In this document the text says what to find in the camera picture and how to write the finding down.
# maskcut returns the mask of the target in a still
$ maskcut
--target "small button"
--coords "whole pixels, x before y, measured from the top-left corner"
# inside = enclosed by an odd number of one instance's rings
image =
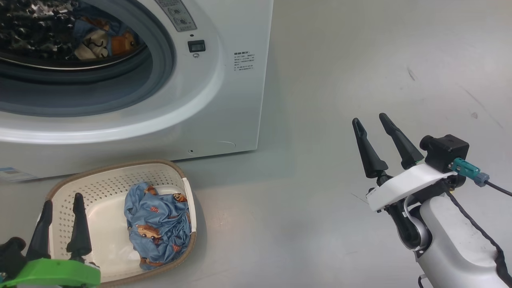
[[[181,10],[179,8],[169,7],[169,8],[167,8],[167,10],[172,15],[180,15],[181,14]]]
[[[183,19],[183,18],[174,18],[173,20],[174,20],[174,23],[176,23],[177,25],[187,24],[187,20]]]

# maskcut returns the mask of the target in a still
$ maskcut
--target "concrete floor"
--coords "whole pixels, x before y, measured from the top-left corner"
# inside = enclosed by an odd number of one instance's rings
[[[259,149],[179,163],[197,196],[198,241],[144,286],[416,287],[413,254],[365,203],[374,181],[351,120],[391,175],[400,158],[379,112],[414,143],[466,140],[468,160],[512,188],[512,3],[275,0],[273,19]],[[30,239],[59,180],[2,183],[1,241]],[[470,182],[455,196],[512,266],[512,199]]]

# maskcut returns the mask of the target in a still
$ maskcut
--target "printed label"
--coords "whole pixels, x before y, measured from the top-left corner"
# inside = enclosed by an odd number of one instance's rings
[[[167,14],[178,32],[196,30],[197,26],[192,16],[181,0],[155,0]]]
[[[0,179],[9,182],[37,179],[34,175],[22,172],[12,167],[0,168]]]
[[[255,55],[249,51],[237,52],[234,54],[234,70],[244,71],[254,69],[253,62],[255,61]]]

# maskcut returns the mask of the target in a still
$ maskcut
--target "teal connector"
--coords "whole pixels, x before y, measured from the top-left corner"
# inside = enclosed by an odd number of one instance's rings
[[[487,185],[489,180],[489,175],[480,172],[480,168],[461,158],[455,159],[449,168],[457,172],[457,174],[473,180],[480,187]]]
[[[462,158],[455,159],[450,169],[457,172],[457,174],[465,176],[471,180],[475,180],[478,174],[480,174],[480,169],[478,167]]]

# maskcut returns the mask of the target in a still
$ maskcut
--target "white basket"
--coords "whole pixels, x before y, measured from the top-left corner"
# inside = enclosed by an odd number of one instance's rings
[[[190,210],[191,235],[187,251],[176,261],[151,271],[139,267],[140,257],[128,238],[124,198],[130,187],[146,181],[160,194],[186,195]],[[91,235],[92,253],[86,257],[101,268],[102,286],[117,286],[168,271],[181,264],[196,242],[196,209],[187,178],[166,160],[132,162],[72,176],[48,194],[53,201],[49,249],[52,259],[69,259],[66,246],[73,231],[75,193],[83,195]]]

